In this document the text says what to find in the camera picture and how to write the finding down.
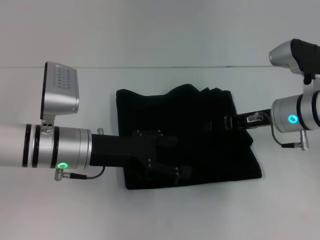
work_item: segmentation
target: black band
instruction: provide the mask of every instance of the black band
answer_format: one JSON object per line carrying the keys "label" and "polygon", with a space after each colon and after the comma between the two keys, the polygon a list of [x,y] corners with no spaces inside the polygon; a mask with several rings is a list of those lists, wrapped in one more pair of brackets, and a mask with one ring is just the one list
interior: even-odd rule
{"label": "black band", "polygon": [[31,135],[31,124],[27,124],[25,127],[24,148],[23,148],[23,157],[22,157],[22,167],[24,168],[28,167],[30,135]]}
{"label": "black band", "polygon": [[284,149],[294,149],[295,148],[295,143],[291,142],[291,143],[283,143],[281,144],[281,147]]}
{"label": "black band", "polygon": [[86,180],[87,179],[87,175],[71,172],[70,173],[70,179],[83,179],[83,180]]}
{"label": "black band", "polygon": [[320,127],[320,120],[319,120],[318,113],[317,113],[317,103],[316,103],[318,93],[320,93],[320,91],[316,91],[312,96],[311,109],[312,109],[313,119],[314,119],[315,123],[318,125],[318,127]]}
{"label": "black band", "polygon": [[46,84],[47,84],[47,68],[48,68],[48,62],[46,62],[44,65],[40,119],[44,119],[45,93],[46,93]]}
{"label": "black band", "polygon": [[301,100],[302,100],[302,94],[298,97],[296,101],[296,114],[298,115],[299,123],[303,127],[304,130],[310,130],[304,123],[304,120],[302,119],[301,115]]}
{"label": "black band", "polygon": [[60,129],[58,126],[55,126],[54,127],[52,160],[51,160],[51,168],[52,169],[54,169],[57,165],[58,149],[59,149],[59,136],[60,136]]}
{"label": "black band", "polygon": [[38,166],[40,133],[41,133],[41,126],[36,125],[35,126],[35,135],[34,135],[33,158],[32,158],[32,167],[33,168],[36,168]]}

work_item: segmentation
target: black bracket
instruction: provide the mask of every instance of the black bracket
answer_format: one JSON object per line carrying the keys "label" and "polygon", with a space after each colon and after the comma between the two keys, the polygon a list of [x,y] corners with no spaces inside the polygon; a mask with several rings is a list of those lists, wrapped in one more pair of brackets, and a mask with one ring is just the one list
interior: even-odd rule
{"label": "black bracket", "polygon": [[224,117],[224,127],[227,130],[230,129],[255,129],[258,127],[269,126],[270,122],[266,117],[251,120],[250,116],[253,116],[256,112],[263,112],[271,116],[271,110],[259,110],[252,111],[238,115],[227,115]]}
{"label": "black bracket", "polygon": [[143,162],[145,167],[144,177],[147,179],[152,174],[166,176],[173,179],[173,185],[178,183],[179,179],[188,179],[191,176],[192,168],[190,166],[170,166],[157,162],[157,148],[175,148],[177,145],[177,138],[174,136],[166,136],[157,131],[142,131],[136,130],[133,132],[133,137],[149,138],[152,148],[149,148],[148,157],[141,156],[138,159]]}

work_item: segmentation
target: cyan led light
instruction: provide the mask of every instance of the cyan led light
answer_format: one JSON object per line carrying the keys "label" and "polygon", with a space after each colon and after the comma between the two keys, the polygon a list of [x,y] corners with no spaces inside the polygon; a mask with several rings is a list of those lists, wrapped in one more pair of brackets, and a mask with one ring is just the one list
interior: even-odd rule
{"label": "cyan led light", "polygon": [[296,124],[298,122],[298,117],[296,115],[290,115],[288,116],[288,121],[291,124]]}

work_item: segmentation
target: silver connector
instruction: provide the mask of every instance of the silver connector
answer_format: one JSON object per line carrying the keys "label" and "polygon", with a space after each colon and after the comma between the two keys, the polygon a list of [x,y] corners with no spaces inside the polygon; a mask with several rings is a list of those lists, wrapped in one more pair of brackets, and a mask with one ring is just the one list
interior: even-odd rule
{"label": "silver connector", "polygon": [[103,128],[98,128],[97,132],[98,132],[98,135],[105,135]]}
{"label": "silver connector", "polygon": [[294,143],[294,148],[295,148],[295,149],[301,148],[301,143],[300,143],[300,142],[295,142],[295,143]]}
{"label": "silver connector", "polygon": [[300,131],[300,144],[301,144],[302,151],[309,150],[309,142],[308,142],[307,132],[305,130]]}
{"label": "silver connector", "polygon": [[71,173],[71,172],[66,172],[66,171],[65,171],[65,172],[63,173],[62,177],[63,177],[63,178],[66,178],[66,179],[69,179],[69,178],[70,178],[70,173]]}
{"label": "silver connector", "polygon": [[63,178],[64,170],[61,168],[55,169],[54,180],[61,181]]}
{"label": "silver connector", "polygon": [[54,121],[42,120],[41,132],[44,134],[51,134],[54,130]]}

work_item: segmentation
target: black fabric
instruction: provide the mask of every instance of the black fabric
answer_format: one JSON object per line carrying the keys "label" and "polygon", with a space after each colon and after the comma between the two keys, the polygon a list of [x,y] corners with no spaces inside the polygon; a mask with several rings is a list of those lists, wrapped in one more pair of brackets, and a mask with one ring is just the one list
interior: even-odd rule
{"label": "black fabric", "polygon": [[134,130],[160,130],[177,136],[174,151],[159,150],[157,161],[171,166],[192,167],[191,177],[176,185],[170,178],[145,179],[141,166],[124,167],[128,189],[179,187],[215,182],[257,179],[260,166],[250,149],[253,139],[244,129],[225,130],[224,116],[236,115],[231,93],[218,88],[197,90],[190,84],[165,95],[142,96],[129,90],[116,93],[121,137]]}

